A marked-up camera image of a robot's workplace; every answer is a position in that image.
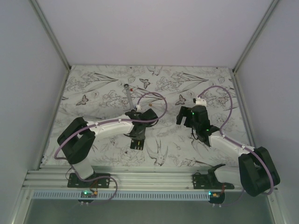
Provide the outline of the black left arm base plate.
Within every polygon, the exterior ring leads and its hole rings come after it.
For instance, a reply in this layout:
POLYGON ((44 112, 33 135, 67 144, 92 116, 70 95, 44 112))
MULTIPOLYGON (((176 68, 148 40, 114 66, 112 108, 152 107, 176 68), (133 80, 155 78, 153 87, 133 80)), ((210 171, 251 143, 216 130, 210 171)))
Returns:
POLYGON ((75 173, 69 175, 68 188, 109 188, 110 174, 94 173, 84 181, 80 180, 75 173))

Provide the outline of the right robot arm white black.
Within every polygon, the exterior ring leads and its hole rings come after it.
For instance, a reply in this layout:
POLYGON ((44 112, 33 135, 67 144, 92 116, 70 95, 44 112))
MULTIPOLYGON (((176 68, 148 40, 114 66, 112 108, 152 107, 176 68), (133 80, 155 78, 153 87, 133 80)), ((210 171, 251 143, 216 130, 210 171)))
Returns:
POLYGON ((223 183, 229 183, 242 186, 250 196, 257 196, 271 193, 280 184, 280 176, 269 151, 264 147, 243 145, 224 135, 220 128, 211 125, 205 106, 182 106, 176 123, 190 128, 195 139, 205 146, 228 153, 238 160, 237 166, 221 163, 210 168, 207 177, 209 187, 217 189, 223 183))

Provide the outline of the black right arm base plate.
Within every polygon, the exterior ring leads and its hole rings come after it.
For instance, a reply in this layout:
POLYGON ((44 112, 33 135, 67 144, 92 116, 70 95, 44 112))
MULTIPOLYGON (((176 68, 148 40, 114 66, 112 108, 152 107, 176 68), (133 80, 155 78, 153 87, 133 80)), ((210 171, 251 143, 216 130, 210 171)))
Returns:
POLYGON ((211 174, 201 174, 199 172, 192 175, 192 183, 194 189, 234 189, 234 185, 230 183, 221 183, 215 176, 211 174))

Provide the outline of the black fuse box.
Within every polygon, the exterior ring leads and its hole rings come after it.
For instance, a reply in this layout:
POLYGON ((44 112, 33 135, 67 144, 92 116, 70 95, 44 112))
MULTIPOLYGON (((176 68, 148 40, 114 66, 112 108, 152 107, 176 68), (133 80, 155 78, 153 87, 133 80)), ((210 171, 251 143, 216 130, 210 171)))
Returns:
POLYGON ((143 150, 145 140, 137 140, 131 139, 130 149, 134 150, 143 150))

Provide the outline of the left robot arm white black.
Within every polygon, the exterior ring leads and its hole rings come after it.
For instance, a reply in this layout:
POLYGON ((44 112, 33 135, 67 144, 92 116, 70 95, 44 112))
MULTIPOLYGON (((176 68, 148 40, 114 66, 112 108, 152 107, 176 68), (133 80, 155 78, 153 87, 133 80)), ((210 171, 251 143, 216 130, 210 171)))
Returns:
POLYGON ((145 130, 156 121, 158 116, 152 109, 145 112, 131 110, 117 118, 100 122, 78 117, 58 137, 57 143, 65 159, 78 174, 79 183, 88 188, 94 185, 95 175, 87 156, 97 137, 104 139, 124 134, 132 139, 132 149, 142 150, 145 130))

